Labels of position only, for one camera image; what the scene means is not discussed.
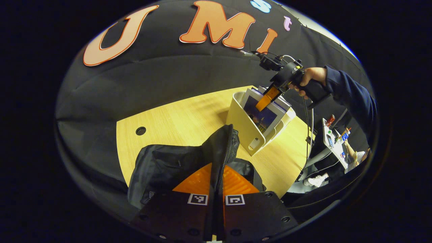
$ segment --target person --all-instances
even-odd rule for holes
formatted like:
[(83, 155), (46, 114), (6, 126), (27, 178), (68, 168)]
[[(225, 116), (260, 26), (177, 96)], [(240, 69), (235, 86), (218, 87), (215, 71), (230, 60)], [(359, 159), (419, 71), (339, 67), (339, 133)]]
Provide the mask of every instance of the person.
[(337, 166), (331, 166), (327, 169), (324, 169), (323, 171), (320, 171), (317, 176), (303, 180), (304, 185), (320, 187), (325, 180), (331, 181), (337, 177), (342, 176), (343, 174), (348, 173), (350, 170), (358, 166), (361, 162), (365, 161), (371, 153), (370, 148), (368, 148), (367, 151), (362, 152), (354, 151), (351, 145), (348, 143), (348, 139), (346, 139), (344, 143), (346, 149), (348, 150), (348, 156), (351, 157), (351, 163), (348, 164), (348, 168), (346, 168), (345, 170), (340, 170)]
[(354, 151), (351, 145), (348, 143), (348, 139), (344, 141), (346, 149), (348, 150), (348, 155), (351, 157), (352, 162), (348, 164), (348, 168), (345, 169), (345, 174), (350, 170), (354, 169), (361, 162), (365, 161), (366, 158), (371, 154), (371, 148), (369, 147), (366, 151), (357, 152)]
[[(306, 68), (300, 86), (306, 86), (311, 79), (322, 83), (324, 89), (333, 95), (333, 99), (347, 108), (365, 133), (368, 144), (372, 144), (378, 119), (377, 104), (369, 91), (344, 71), (336, 71), (327, 65), (324, 68)], [(308, 99), (301, 87), (299, 89), (299, 87), (289, 84), (289, 88), (296, 90), (300, 96)]]

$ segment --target black fabric backdrop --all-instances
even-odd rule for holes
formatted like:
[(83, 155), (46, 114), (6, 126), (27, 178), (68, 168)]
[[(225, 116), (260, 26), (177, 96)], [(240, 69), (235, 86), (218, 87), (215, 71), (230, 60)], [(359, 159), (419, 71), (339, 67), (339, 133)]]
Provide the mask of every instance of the black fabric backdrop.
[[(116, 148), (116, 121), (200, 94), (247, 85), (269, 85), (275, 72), (260, 68), (258, 58), (244, 57), (238, 49), (228, 48), (222, 41), (213, 44), (209, 38), (200, 44), (179, 41), (197, 11), (193, 2), (155, 3), (159, 8), (144, 19), (134, 44), (113, 60), (95, 67), (85, 66), (85, 46), (73, 60), (58, 94), (55, 129), (59, 135), (58, 146), (64, 150), (62, 159), (85, 192), (88, 190), (84, 188), (100, 185), (118, 195), (118, 200), (123, 197), (119, 192), (125, 196), (127, 186)], [(361, 64), (349, 52), (302, 26), (279, 5), (270, 2), (271, 12), (263, 13), (248, 1), (217, 2), (223, 5), (226, 18), (245, 12), (256, 19), (245, 37), (243, 50), (256, 50), (264, 41), (267, 29), (272, 28), (278, 37), (270, 46), (270, 52), (301, 59), (306, 68), (329, 64), (346, 71), (373, 93)], [(284, 16), (291, 18), (289, 32), (283, 27)], [(126, 24), (124, 17), (108, 31), (103, 48), (118, 40)], [(209, 36), (207, 28), (204, 34)], [(306, 121), (303, 99), (294, 91), (287, 92), (285, 98), (292, 103), (297, 116)], [(338, 117), (344, 109), (329, 98), (314, 109), (314, 118), (318, 121), (331, 114)], [(366, 139), (358, 125), (355, 122), (350, 125), (353, 127), (351, 145), (366, 148)], [(123, 219), (131, 216), (119, 212), (112, 198), (90, 192), (87, 195), (105, 205), (105, 209), (121, 214)]]
[[(64, 165), (77, 168), (77, 164), (72, 159), (62, 163), (52, 132), (56, 94), (73, 56), (114, 19), (142, 5), (142, 0), (4, 2), (0, 9), (6, 42), (3, 135), (6, 155), (10, 155), (4, 158), (3, 169), (6, 241), (154, 242), (113, 220), (83, 195), (76, 185), (82, 188), (87, 181), (86, 186), (92, 187), (86, 195), (101, 187), (95, 181), (89, 183), (80, 170), (65, 170)], [(425, 5), (367, 0), (302, 0), (286, 5), (316, 19), (359, 57), (377, 91), (383, 115), (379, 149), (371, 164), (374, 168), (346, 201), (353, 205), (338, 207), (289, 239), (429, 242), (430, 217), (425, 211), (430, 200), (424, 186), (419, 186), (428, 184), (429, 170), (427, 160), (422, 160), (424, 153), (418, 153), (420, 145), (427, 144), (423, 141), (427, 136), (419, 137), (418, 132), (407, 129), (420, 127), (423, 104), (428, 101), (422, 91), (429, 80), (416, 78), (428, 73), (425, 29), (430, 14)], [(396, 116), (399, 110), (404, 110), (403, 116)], [(429, 131), (426, 126), (420, 132)], [(104, 185), (112, 190), (111, 185)]]

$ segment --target white shoe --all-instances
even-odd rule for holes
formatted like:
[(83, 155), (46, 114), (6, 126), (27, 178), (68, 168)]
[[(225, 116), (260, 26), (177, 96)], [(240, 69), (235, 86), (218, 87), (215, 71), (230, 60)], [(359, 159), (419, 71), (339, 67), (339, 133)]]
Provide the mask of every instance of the white shoe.
[(303, 185), (314, 186), (308, 182), (308, 180), (303, 180)]
[(308, 178), (308, 182), (316, 187), (320, 187), (325, 179), (324, 176), (317, 176), (315, 178)]

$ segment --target person's arm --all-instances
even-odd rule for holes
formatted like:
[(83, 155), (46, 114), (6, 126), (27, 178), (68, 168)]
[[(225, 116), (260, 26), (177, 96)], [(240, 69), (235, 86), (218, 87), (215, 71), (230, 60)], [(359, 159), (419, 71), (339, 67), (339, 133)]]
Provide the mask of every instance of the person's arm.
[[(377, 107), (375, 99), (367, 89), (345, 72), (336, 71), (328, 66), (305, 69), (300, 86), (307, 85), (311, 79), (321, 82), (324, 89), (333, 95), (334, 100), (348, 109), (365, 133), (368, 143), (371, 144), (371, 139), (375, 136)], [(306, 95), (303, 90), (299, 91), (297, 86), (290, 84), (289, 88), (298, 91), (300, 96)]]
[(348, 150), (348, 154), (351, 156), (351, 158), (353, 158), (354, 160), (356, 152), (353, 150), (353, 148), (350, 146), (350, 144), (348, 143), (348, 139), (345, 140), (345, 145), (346, 145), (346, 149)]

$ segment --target white desk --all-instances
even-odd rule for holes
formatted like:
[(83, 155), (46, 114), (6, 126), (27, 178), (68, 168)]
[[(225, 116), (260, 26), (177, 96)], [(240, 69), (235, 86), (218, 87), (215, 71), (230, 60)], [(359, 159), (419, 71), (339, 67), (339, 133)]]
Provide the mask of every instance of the white desk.
[[(328, 142), (327, 136), (326, 136), (328, 134), (328, 131), (330, 131), (328, 129), (328, 127), (325, 126), (325, 124), (326, 124), (327, 121), (323, 118), (322, 122), (323, 122), (322, 126), (323, 126), (323, 133), (324, 133), (324, 135), (323, 135), (324, 144), (327, 146), (327, 148), (329, 150), (331, 150), (331, 152), (336, 156), (336, 158), (338, 158), (338, 160), (342, 164), (342, 166), (345, 169), (348, 168), (348, 164), (345, 162), (345, 157), (341, 156), (341, 154), (343, 153), (343, 148), (342, 148), (343, 143), (342, 144), (334, 144), (333, 143), (334, 147), (331, 147), (330, 144), (329, 144), (329, 142)], [(332, 141), (335, 140), (336, 136), (334, 135), (333, 132), (331, 134), (328, 134), (328, 135), (331, 137)]]
[[(346, 169), (348, 168), (348, 164), (345, 162), (345, 157), (342, 157), (341, 154), (343, 153), (343, 143), (342, 144), (335, 144), (334, 140), (335, 140), (335, 134), (332, 132), (331, 134), (329, 134), (329, 129), (327, 126), (325, 126), (325, 123), (327, 121), (323, 118), (322, 119), (322, 126), (323, 126), (323, 143), (325, 144), (326, 148), (323, 149), (320, 153), (318, 153), (317, 155), (315, 155), (313, 158), (309, 158), (308, 162), (306, 163), (306, 167), (311, 166), (312, 164), (314, 164), (315, 162), (320, 161), (321, 159), (323, 159), (324, 157), (326, 157), (328, 154), (332, 153), (336, 156), (336, 158), (338, 158), (339, 162), (342, 164), (342, 166)], [(333, 141), (334, 147), (331, 147), (328, 139), (327, 139), (327, 135), (329, 135)]]

